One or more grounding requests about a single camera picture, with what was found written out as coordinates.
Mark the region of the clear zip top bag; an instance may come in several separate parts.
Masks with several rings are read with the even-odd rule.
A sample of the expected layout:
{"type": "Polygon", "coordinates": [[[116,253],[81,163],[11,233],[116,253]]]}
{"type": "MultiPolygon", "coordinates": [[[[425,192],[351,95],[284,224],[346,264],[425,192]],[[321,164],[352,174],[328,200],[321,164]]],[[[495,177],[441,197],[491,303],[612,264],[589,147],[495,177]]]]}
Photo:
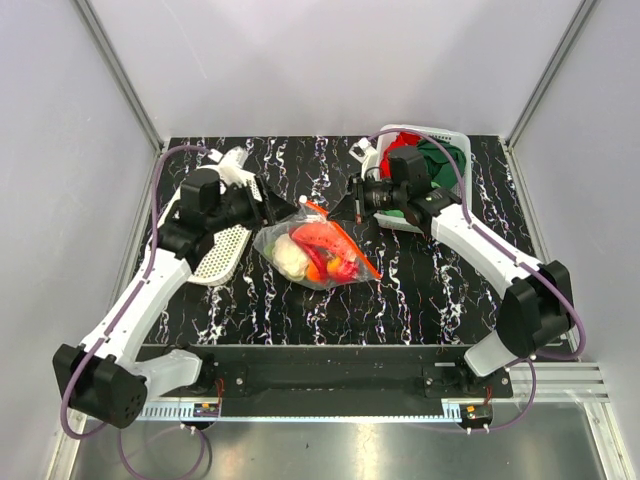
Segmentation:
{"type": "MultiPolygon", "coordinates": [[[[347,232],[339,224],[334,221],[328,220],[327,215],[328,212],[324,208],[309,201],[306,196],[301,196],[299,198],[298,212],[273,226],[269,226],[260,230],[256,234],[253,242],[253,247],[271,264],[273,268],[275,268],[275,270],[277,270],[272,263],[272,249],[276,239],[280,235],[288,234],[292,239],[291,235],[296,228],[304,225],[305,223],[314,222],[332,222],[335,225],[339,226],[347,234],[347,232]]],[[[332,282],[329,279],[326,269],[328,261],[338,256],[335,256],[327,250],[319,247],[304,245],[296,241],[294,242],[308,255],[310,263],[307,267],[305,277],[299,281],[289,280],[277,270],[277,272],[279,272],[283,277],[293,283],[300,284],[306,288],[310,288],[313,290],[328,290],[330,288],[335,288],[338,286],[355,283],[365,283],[369,281],[378,281],[381,279],[381,274],[379,273],[379,271],[368,260],[368,258],[364,255],[364,253],[360,250],[360,248],[352,238],[352,245],[357,248],[357,257],[354,262],[359,265],[359,277],[356,282],[343,285],[332,282]]]]}

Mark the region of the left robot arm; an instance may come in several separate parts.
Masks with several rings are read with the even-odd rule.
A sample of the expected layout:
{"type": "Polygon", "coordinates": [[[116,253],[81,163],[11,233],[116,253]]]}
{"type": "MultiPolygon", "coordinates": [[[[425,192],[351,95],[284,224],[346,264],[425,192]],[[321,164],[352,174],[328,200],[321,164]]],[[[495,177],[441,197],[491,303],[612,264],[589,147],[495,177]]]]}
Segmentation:
{"type": "Polygon", "coordinates": [[[121,297],[78,345],[63,344],[53,356],[65,433],[79,436],[69,426],[70,409],[124,429],[148,400],[181,387],[196,396],[208,394],[216,372],[198,354],[175,348],[140,361],[143,341],[174,294],[214,249],[217,234],[236,226],[260,230],[296,210],[261,175],[221,167],[189,173],[164,218],[152,219],[149,249],[121,297]]]}

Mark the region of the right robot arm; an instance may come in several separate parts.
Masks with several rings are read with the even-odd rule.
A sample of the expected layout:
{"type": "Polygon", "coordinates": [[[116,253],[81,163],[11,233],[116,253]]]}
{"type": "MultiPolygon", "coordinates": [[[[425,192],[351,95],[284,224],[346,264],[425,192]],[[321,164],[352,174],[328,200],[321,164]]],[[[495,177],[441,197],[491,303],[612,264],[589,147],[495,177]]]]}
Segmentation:
{"type": "Polygon", "coordinates": [[[494,330],[466,351],[466,364],[453,374],[460,393],[476,396],[488,387],[491,374],[541,353],[576,325],[569,272],[558,261],[542,264],[524,254],[472,216],[456,195],[433,187],[417,148],[399,147],[388,160],[387,178],[351,177],[329,217],[361,223],[378,212],[399,210],[410,225],[456,251],[500,294],[494,330]]]}

